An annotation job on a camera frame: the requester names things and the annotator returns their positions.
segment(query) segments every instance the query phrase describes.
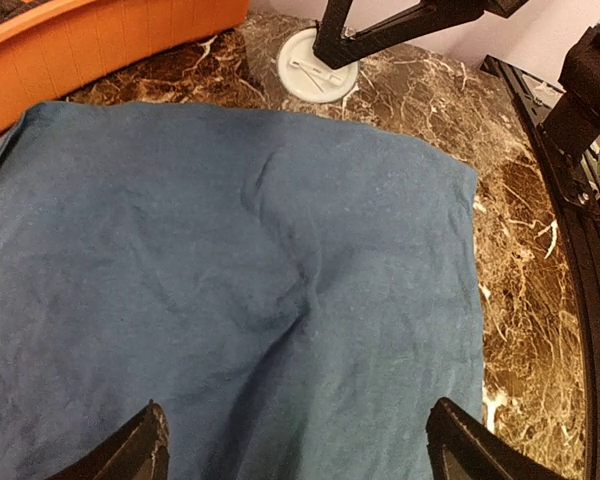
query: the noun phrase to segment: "orange basket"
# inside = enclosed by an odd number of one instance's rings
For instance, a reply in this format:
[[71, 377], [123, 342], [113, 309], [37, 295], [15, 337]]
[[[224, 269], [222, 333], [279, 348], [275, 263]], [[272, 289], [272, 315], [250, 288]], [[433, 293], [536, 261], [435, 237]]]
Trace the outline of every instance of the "orange basket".
[[0, 132], [38, 102], [242, 23], [249, 0], [51, 0], [0, 25]]

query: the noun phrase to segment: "black metal frame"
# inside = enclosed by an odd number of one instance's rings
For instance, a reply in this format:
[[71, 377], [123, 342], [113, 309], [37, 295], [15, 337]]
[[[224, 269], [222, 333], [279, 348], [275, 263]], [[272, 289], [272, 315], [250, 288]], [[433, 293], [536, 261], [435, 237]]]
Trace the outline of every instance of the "black metal frame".
[[329, 0], [313, 53], [335, 69], [398, 43], [480, 18], [485, 11], [509, 17], [528, 0], [422, 0], [403, 12], [352, 36], [344, 36], [344, 23], [353, 0]]
[[534, 100], [521, 70], [488, 57], [483, 69], [501, 77], [534, 147], [564, 240], [578, 305], [586, 384], [585, 478], [600, 480], [600, 222], [584, 172], [566, 158], [542, 123], [550, 109]]

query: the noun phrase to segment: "brown marble surface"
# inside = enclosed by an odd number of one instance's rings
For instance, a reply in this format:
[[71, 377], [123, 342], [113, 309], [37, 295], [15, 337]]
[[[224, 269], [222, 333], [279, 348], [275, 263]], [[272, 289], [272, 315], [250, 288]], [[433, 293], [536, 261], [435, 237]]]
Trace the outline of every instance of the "brown marble surface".
[[236, 32], [156, 55], [67, 100], [310, 112], [423, 138], [478, 170], [484, 420], [494, 420], [496, 434], [519, 451], [581, 478], [585, 399], [574, 295], [549, 197], [503, 85], [401, 45], [363, 60], [358, 85], [344, 100], [310, 105], [286, 93], [275, 69], [284, 40], [307, 26], [312, 22], [252, 16]]

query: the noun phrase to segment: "white round base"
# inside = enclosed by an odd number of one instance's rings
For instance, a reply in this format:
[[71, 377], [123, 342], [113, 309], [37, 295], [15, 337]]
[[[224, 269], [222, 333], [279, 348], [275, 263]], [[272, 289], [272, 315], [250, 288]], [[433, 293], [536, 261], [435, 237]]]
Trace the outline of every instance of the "white round base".
[[358, 62], [332, 70], [313, 54], [315, 28], [296, 33], [278, 54], [278, 75], [289, 93], [311, 103], [341, 99], [356, 84]]

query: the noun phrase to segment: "blue towel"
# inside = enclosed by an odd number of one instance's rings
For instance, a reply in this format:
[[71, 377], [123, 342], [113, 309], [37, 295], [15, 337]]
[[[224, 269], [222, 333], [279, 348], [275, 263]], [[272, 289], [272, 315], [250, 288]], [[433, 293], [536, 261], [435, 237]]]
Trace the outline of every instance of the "blue towel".
[[149, 399], [172, 479], [431, 477], [479, 416], [476, 173], [369, 126], [48, 103], [0, 142], [0, 479]]

